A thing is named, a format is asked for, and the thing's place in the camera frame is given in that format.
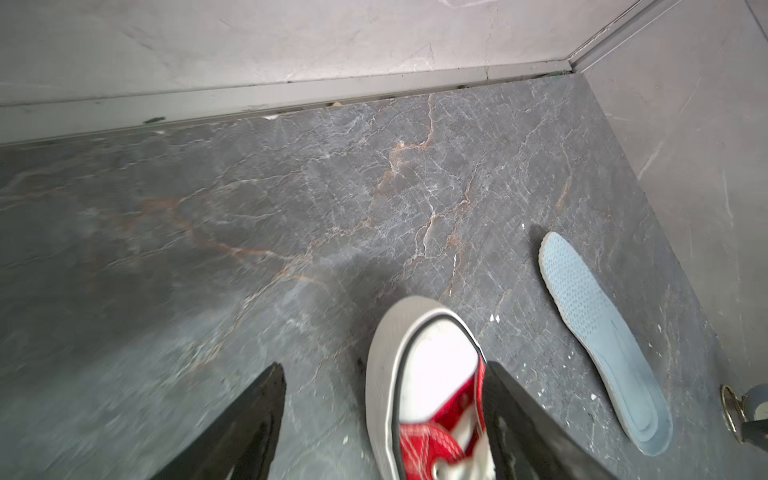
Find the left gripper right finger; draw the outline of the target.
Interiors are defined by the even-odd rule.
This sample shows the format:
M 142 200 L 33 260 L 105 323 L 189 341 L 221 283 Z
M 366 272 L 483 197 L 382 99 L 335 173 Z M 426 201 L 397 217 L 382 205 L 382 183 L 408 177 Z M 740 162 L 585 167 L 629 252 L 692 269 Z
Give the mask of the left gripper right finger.
M 615 478 L 495 361 L 486 365 L 482 404 L 497 479 Z

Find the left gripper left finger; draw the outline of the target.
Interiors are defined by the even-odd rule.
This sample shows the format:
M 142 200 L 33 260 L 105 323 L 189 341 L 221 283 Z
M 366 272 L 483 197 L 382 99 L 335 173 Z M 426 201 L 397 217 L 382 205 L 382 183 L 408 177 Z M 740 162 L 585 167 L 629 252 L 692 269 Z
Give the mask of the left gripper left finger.
M 155 479 L 266 479 L 274 460 L 286 395 L 273 363 Z

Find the red canvas sneaker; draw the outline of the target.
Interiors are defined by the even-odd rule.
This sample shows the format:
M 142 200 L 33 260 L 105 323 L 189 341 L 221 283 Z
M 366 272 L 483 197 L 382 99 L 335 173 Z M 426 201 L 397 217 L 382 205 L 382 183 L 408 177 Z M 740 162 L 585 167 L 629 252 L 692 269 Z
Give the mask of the red canvas sneaker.
M 366 426 L 385 479 L 493 479 L 482 406 L 487 362 L 464 321 L 409 296 L 379 322 L 366 366 Z

